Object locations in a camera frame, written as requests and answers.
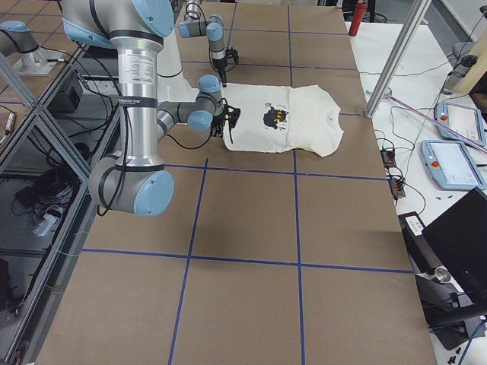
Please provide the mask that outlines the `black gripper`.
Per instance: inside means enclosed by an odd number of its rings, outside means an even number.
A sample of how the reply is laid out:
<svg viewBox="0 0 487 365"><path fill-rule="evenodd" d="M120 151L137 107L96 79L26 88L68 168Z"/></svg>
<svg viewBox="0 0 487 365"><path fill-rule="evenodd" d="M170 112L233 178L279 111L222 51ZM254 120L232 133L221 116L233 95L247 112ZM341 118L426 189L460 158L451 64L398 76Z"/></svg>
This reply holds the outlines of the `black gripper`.
<svg viewBox="0 0 487 365"><path fill-rule="evenodd" d="M223 87L227 86L227 74L226 74L226 58L223 59L214 59L211 58L212 67L218 73L218 76L221 81L221 85Z"/></svg>
<svg viewBox="0 0 487 365"><path fill-rule="evenodd" d="M226 116L214 116L210 125L210 136L213 138L222 138L227 120L228 118Z"/></svg>

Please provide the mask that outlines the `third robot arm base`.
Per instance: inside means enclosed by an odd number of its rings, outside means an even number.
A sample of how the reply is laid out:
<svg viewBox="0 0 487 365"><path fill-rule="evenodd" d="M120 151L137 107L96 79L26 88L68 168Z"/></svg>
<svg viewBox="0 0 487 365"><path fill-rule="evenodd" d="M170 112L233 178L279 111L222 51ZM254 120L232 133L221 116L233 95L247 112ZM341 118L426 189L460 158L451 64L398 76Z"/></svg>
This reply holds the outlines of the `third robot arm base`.
<svg viewBox="0 0 487 365"><path fill-rule="evenodd" d="M56 65L48 56L23 21L1 23L1 54L9 57L18 53L20 60L12 68L23 76L47 76Z"/></svg>

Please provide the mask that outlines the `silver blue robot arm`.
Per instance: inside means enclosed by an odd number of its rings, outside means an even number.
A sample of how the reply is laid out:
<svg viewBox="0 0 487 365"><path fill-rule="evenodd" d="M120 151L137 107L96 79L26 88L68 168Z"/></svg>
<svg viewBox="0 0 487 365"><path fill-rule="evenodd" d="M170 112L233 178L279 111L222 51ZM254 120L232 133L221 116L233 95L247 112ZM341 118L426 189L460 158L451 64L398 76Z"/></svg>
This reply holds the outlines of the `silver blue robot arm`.
<svg viewBox="0 0 487 365"><path fill-rule="evenodd" d="M183 21L179 23L179 33L182 38L207 38L211 65L225 87L228 54L224 44L223 19L217 14L207 18L202 9L202 1L187 1Z"/></svg>
<svg viewBox="0 0 487 365"><path fill-rule="evenodd" d="M62 21L70 40L116 49L121 149L95 165L89 193L98 214L122 211L161 214L173 197L174 179L158 154L159 141L175 125L221 137L237 124L240 110L221 94L224 76L204 75L192 102L158 97L158 63L173 36L169 1L65 1Z"/></svg>

